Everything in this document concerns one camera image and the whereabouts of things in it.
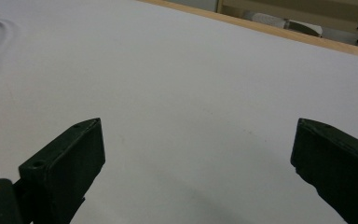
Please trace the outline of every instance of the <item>white surface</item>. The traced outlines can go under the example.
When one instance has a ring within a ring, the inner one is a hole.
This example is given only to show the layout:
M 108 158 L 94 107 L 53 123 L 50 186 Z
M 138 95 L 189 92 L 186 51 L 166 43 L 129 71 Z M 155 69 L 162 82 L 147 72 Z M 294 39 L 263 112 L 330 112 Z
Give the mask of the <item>white surface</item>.
M 300 117 L 358 137 L 358 57 L 131 0 L 0 14 L 0 177 L 102 118 L 73 223 L 343 223 L 289 159 Z

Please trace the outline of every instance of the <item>screw hole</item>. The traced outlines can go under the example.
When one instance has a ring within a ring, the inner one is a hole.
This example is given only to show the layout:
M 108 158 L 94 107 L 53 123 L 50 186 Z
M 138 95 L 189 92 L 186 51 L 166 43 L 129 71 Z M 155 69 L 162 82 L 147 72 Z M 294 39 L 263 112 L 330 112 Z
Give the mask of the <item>screw hole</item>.
M 34 164 L 32 164 L 33 168 L 39 168 L 45 164 L 44 161 L 36 161 Z

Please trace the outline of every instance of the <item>table edge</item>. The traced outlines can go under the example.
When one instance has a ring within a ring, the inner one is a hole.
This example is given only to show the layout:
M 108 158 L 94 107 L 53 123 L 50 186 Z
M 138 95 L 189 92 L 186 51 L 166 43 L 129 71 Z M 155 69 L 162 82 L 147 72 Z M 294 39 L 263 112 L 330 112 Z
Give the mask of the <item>table edge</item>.
M 324 39 L 324 38 L 311 36 L 311 35 L 303 35 L 300 33 L 293 32 L 293 31 L 283 30 L 283 29 L 268 26 L 265 24 L 261 24 L 261 23 L 257 23 L 257 22 L 253 22 L 253 21 L 242 20 L 239 18 L 230 17 L 227 15 L 215 13 L 212 11 L 207 11 L 207 10 L 203 10 L 203 9 L 195 8 L 195 7 L 188 7 L 188 6 L 184 6 L 184 5 L 180 5 L 180 4 L 176 4 L 176 3 L 172 3 L 172 2 L 167 2 L 164 0 L 138 0 L 138 1 L 153 4 L 156 6 L 168 7 L 168 8 L 180 10 L 183 12 L 191 13 L 194 15 L 199 15 L 202 17 L 210 18 L 213 20 L 223 21 L 223 22 L 227 22 L 230 24 L 238 25 L 238 26 L 245 27 L 245 28 L 255 30 L 258 32 L 262 32 L 265 34 L 276 35 L 276 36 L 283 37 L 286 39 L 291 39 L 291 40 L 295 40 L 298 42 L 311 44 L 311 45 L 326 48 L 326 49 L 337 50 L 340 52 L 349 53 L 349 54 L 358 56 L 358 47 L 357 46 L 340 43 L 340 42 L 337 42 L 334 40 Z

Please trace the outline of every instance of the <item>background furniture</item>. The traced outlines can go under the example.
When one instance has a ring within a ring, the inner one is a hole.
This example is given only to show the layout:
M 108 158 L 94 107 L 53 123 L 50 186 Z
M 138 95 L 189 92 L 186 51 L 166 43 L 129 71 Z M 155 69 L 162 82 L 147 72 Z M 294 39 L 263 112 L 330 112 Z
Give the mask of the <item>background furniture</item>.
M 249 12 L 248 14 L 249 15 L 246 15 L 245 13 L 244 18 L 250 21 L 256 21 L 266 25 L 270 25 L 282 29 L 288 29 L 295 32 L 300 32 L 302 34 L 313 35 L 318 37 L 321 37 L 323 33 L 322 27 L 318 25 L 313 25 L 301 21 L 292 21 L 288 19 L 273 17 L 263 13 Z
M 358 0 L 219 0 L 218 13 L 241 17 L 244 10 L 358 33 Z

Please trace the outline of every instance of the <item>wooden table edge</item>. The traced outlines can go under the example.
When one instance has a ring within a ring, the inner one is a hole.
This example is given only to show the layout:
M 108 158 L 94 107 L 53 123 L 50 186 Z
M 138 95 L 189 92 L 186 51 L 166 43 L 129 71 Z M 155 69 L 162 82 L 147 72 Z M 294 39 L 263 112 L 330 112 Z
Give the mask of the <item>wooden table edge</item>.
M 171 2 L 167 2 L 167 1 L 163 1 L 163 0 L 139 0 L 139 1 L 157 5 L 157 6 L 161 6 L 161 7 L 173 8 L 176 10 L 180 10 L 180 11 L 184 11 L 187 13 L 199 15 L 202 17 L 214 19 L 217 21 L 224 21 L 224 22 L 227 22 L 230 24 L 238 25 L 238 26 L 245 27 L 245 28 L 255 30 L 258 32 L 262 32 L 265 34 L 276 35 L 276 36 L 280 36 L 283 38 L 295 40 L 298 42 L 311 44 L 311 45 L 319 46 L 319 47 L 326 48 L 326 49 L 333 49 L 333 50 L 337 50 L 340 52 L 349 53 L 349 54 L 358 56 L 358 47 L 357 46 L 340 43 L 340 42 L 337 42 L 334 40 L 324 39 L 324 38 L 311 36 L 311 35 L 303 35 L 300 33 L 293 32 L 293 31 L 283 30 L 280 28 L 268 26 L 268 25 L 261 24 L 261 23 L 242 20 L 239 18 L 230 17 L 227 15 L 215 13 L 212 11 L 207 11 L 207 10 L 203 10 L 203 9 L 199 9 L 199 8 L 195 8 L 195 7 L 183 6 L 183 5 L 179 5 L 179 4 L 175 4 L 175 3 L 171 3 Z

